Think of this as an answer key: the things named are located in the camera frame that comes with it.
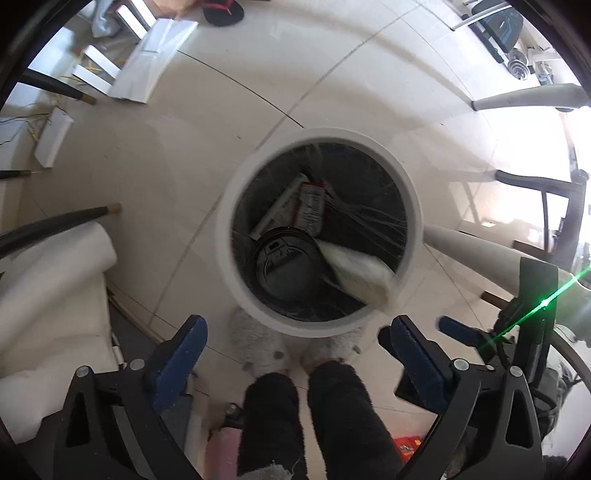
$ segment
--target black lid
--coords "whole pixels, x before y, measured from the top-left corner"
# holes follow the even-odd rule
[[[314,297],[326,272],[326,262],[314,239],[291,227],[275,228],[263,235],[253,249],[251,265],[253,283],[265,296],[289,303]]]

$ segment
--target trash can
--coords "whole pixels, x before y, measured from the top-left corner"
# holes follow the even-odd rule
[[[303,186],[322,192],[322,202],[294,196]],[[297,218],[285,225],[278,205],[294,199]],[[305,225],[294,228],[301,218]],[[283,223],[273,225],[277,219]],[[241,308],[270,328],[305,338],[338,335],[377,314],[331,281],[316,241],[377,257],[404,284],[422,238],[420,204],[400,163],[374,140],[337,128],[266,142],[234,174],[216,222],[217,260]],[[261,266],[272,256],[276,266],[287,251],[297,258],[282,270]],[[317,281],[318,270],[326,282]],[[282,284],[273,290],[277,281]]]

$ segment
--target white fuzzy slipper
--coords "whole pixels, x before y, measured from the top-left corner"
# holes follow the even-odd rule
[[[290,356],[279,332],[271,330],[239,309],[230,319],[232,343],[242,369],[253,377],[288,369]]]
[[[301,356],[302,365],[314,365],[322,360],[346,362],[356,353],[361,353],[357,346],[363,335],[363,327],[334,337],[314,338]]]

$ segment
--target green laser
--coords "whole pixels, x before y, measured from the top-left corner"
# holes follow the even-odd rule
[[[481,345],[480,347],[478,347],[478,349],[483,348],[485,345],[491,345],[493,346],[494,343],[501,338],[504,334],[506,334],[507,332],[511,331],[514,327],[521,325],[524,321],[526,321],[528,318],[530,318],[532,315],[535,315],[536,313],[538,313],[540,310],[545,309],[548,305],[550,305],[550,302],[552,300],[555,300],[559,295],[561,295],[562,293],[564,293],[566,290],[568,290],[570,287],[572,287],[576,282],[578,282],[578,280],[585,275],[587,272],[591,271],[591,265],[589,265],[587,268],[585,268],[584,270],[581,270],[581,272],[579,272],[576,276],[574,276],[573,278],[571,278],[567,283],[565,283],[564,285],[562,285],[558,290],[556,290],[552,295],[550,295],[550,297],[548,297],[547,299],[542,300],[538,306],[534,307],[532,310],[530,310],[528,313],[526,313],[525,315],[523,315],[523,317],[521,317],[519,320],[517,320],[515,323],[513,323],[512,325],[509,325],[505,330],[503,330],[501,333],[495,335],[493,338],[491,338],[490,340],[488,340],[484,345]]]

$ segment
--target white panel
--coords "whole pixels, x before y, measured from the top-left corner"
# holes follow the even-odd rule
[[[98,91],[104,93],[105,95],[109,94],[109,90],[111,89],[111,84],[99,76],[95,75],[94,73],[86,70],[81,65],[76,65],[76,68],[73,72],[74,77],[78,77],[80,80],[88,83],[91,87],[96,88]]]
[[[189,20],[159,18],[121,69],[109,96],[147,103],[164,69],[196,27],[197,22]],[[148,45],[159,45],[159,51],[147,51]]]
[[[54,108],[35,149],[35,158],[45,168],[52,167],[57,153],[74,120],[65,111]]]
[[[139,16],[144,19],[144,22],[151,27],[156,23],[156,19],[152,15],[150,9],[146,6],[146,4],[142,0],[131,0],[131,4],[139,13]]]
[[[117,78],[120,70],[117,65],[115,65],[112,61],[110,61],[107,57],[105,57],[100,51],[96,49],[96,47],[92,45],[88,45],[84,54],[90,58],[93,62],[95,62],[100,68],[102,68],[105,72],[111,75],[114,79]]]
[[[121,17],[121,20],[129,27],[129,29],[135,33],[138,38],[141,40],[146,35],[147,31],[144,26],[139,22],[137,18],[134,17],[131,10],[127,8],[126,5],[121,5],[117,9],[117,14]]]

